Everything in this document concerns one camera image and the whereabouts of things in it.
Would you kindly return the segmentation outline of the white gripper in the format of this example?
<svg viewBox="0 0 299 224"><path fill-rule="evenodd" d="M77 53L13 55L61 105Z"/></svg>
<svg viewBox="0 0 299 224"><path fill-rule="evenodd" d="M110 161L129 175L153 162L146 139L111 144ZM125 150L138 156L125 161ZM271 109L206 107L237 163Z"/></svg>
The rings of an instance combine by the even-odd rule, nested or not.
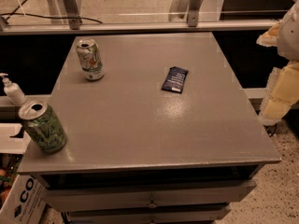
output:
<svg viewBox="0 0 299 224"><path fill-rule="evenodd" d="M278 47L278 54L288 60L282 69L274 67L269 75L258 119L264 126L277 124L299 101L299 1L260 35L256 43Z"/></svg>

